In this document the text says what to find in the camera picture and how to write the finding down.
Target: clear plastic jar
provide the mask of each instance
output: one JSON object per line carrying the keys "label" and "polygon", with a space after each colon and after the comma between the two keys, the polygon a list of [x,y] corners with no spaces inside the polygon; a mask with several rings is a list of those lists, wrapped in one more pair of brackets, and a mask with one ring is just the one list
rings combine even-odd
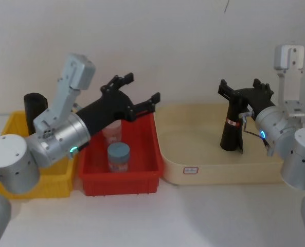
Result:
{"label": "clear plastic jar", "polygon": [[102,130],[108,145],[121,142],[121,120],[116,120]]}
{"label": "clear plastic jar", "polygon": [[113,143],[107,148],[107,157],[111,172],[125,172],[128,170],[130,147],[126,143]]}

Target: yellow plastic bin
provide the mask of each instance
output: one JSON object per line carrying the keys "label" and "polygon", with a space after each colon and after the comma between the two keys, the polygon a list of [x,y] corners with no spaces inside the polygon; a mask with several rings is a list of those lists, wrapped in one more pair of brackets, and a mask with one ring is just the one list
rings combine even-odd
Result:
{"label": "yellow plastic bin", "polygon": [[[13,112],[2,132],[28,136],[28,128],[23,111]],[[73,160],[63,158],[49,168],[40,169],[40,181],[37,186],[25,194],[9,193],[0,183],[0,194],[9,199],[61,198],[69,197],[73,190],[77,156]]]}

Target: white robot link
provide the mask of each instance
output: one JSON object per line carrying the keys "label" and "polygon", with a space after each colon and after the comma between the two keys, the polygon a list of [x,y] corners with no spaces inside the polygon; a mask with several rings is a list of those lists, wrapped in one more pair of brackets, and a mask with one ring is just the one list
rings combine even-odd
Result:
{"label": "white robot link", "polygon": [[[25,193],[40,179],[39,167],[49,167],[61,158],[72,157],[91,137],[118,119],[135,121],[155,111],[160,93],[134,105],[119,89],[134,81],[132,73],[115,76],[101,88],[102,96],[72,112],[76,97],[91,83],[95,66],[83,55],[67,57],[51,107],[34,119],[35,134],[27,138],[0,136],[0,182],[11,193]],[[10,220],[11,205],[0,195],[0,238]]]}

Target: blue led light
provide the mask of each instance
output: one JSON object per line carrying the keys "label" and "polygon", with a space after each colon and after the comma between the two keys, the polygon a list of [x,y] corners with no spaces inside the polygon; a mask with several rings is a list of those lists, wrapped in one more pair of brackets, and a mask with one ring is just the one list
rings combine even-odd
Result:
{"label": "blue led light", "polygon": [[77,147],[71,148],[71,149],[70,149],[70,153],[73,153],[76,149],[77,149]]}
{"label": "blue led light", "polygon": [[265,139],[265,137],[266,137],[265,132],[263,130],[261,130],[261,136],[263,139]]}

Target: white table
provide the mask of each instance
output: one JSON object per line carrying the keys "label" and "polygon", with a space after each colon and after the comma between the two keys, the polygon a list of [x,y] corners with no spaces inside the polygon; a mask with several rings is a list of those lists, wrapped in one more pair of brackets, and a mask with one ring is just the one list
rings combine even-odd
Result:
{"label": "white table", "polygon": [[[7,117],[0,116],[0,131]],[[305,247],[303,193],[284,184],[174,186],[150,195],[12,201],[0,247]]]}

